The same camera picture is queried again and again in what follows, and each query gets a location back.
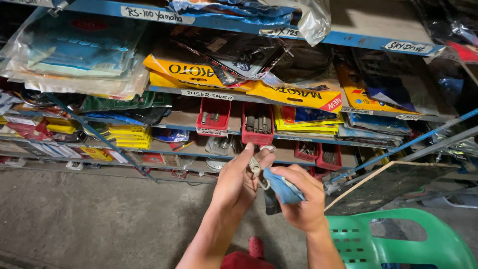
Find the hand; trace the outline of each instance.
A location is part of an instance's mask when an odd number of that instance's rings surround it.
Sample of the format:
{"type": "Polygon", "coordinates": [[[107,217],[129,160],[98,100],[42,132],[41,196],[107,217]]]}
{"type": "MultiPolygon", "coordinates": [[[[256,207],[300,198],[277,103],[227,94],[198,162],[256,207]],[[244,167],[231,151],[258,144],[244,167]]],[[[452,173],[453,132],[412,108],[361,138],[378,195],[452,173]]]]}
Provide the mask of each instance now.
{"type": "MultiPolygon", "coordinates": [[[[253,154],[254,146],[248,143],[239,156],[222,168],[209,206],[210,209],[231,214],[237,224],[257,195],[258,179],[253,179],[253,174],[247,169],[253,154]]],[[[255,158],[261,169],[264,169],[272,165],[275,155],[268,149],[263,149],[255,158]]]]}
{"type": "Polygon", "coordinates": [[[282,204],[278,199],[283,215],[294,227],[310,233],[323,229],[324,225],[328,226],[324,216],[325,194],[321,182],[297,164],[289,167],[272,167],[271,172],[284,176],[304,193],[305,201],[295,204],[282,204]]]}

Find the foot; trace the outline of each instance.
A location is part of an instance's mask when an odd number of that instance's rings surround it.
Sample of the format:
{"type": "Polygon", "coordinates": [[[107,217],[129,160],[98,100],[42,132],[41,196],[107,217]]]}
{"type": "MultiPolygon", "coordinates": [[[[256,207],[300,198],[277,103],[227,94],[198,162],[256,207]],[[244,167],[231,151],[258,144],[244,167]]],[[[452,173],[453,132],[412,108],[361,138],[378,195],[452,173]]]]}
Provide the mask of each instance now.
{"type": "Polygon", "coordinates": [[[264,243],[257,236],[249,237],[249,255],[254,258],[265,260],[264,257],[264,243]]]}

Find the green plastic chair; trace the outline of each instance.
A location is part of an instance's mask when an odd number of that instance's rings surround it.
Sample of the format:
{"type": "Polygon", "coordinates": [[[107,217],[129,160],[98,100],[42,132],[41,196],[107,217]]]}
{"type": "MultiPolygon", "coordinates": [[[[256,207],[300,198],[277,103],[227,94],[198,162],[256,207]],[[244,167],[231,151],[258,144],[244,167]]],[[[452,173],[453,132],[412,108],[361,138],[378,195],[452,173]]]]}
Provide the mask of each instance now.
{"type": "Polygon", "coordinates": [[[382,269],[382,263],[432,264],[438,269],[478,269],[465,242],[455,231],[430,213],[413,208],[327,216],[330,234],[347,269],[382,269]],[[369,221],[408,219],[426,231],[423,242],[373,237],[369,221]]]}

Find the red shorts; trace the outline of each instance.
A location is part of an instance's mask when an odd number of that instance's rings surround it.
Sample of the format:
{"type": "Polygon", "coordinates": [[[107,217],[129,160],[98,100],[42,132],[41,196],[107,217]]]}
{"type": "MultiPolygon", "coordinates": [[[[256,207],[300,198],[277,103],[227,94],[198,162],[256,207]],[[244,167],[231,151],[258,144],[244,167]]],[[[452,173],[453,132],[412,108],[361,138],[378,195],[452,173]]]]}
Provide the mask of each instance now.
{"type": "Polygon", "coordinates": [[[275,269],[275,267],[245,252],[234,251],[224,257],[221,269],[275,269]]]}

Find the person's left hand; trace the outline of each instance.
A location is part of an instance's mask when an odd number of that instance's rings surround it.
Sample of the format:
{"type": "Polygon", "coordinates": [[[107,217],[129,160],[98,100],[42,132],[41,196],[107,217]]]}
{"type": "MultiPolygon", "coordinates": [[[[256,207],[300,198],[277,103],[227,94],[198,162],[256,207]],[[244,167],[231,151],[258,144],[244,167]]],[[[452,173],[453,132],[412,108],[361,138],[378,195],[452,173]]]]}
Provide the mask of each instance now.
{"type": "MultiPolygon", "coordinates": [[[[239,156],[222,168],[209,207],[231,214],[237,224],[257,194],[258,179],[253,179],[253,174],[247,169],[253,154],[254,146],[248,143],[239,156]]],[[[255,158],[263,170],[272,165],[275,155],[268,149],[263,149],[255,155],[255,158]]]]}

